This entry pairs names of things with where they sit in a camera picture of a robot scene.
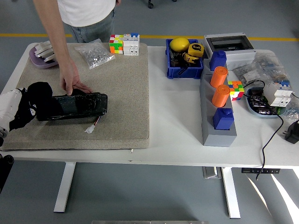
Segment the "person's hand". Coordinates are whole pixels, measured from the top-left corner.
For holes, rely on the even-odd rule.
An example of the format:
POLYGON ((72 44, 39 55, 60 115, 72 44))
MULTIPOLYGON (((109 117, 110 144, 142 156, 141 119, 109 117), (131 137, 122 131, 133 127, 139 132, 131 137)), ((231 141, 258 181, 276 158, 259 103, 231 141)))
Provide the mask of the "person's hand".
POLYGON ((91 93, 92 89, 83 84, 80 80, 78 69, 71 58, 59 64, 60 68, 60 86, 70 96, 74 89, 91 93))

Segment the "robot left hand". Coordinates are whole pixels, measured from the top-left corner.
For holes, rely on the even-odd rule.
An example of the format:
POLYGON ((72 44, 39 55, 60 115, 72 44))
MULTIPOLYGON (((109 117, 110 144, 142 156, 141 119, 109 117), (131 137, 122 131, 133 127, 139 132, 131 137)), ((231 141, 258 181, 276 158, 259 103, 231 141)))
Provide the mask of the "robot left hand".
POLYGON ((26 88, 15 89, 0 96, 0 131, 8 134, 11 130, 26 125, 26 88))

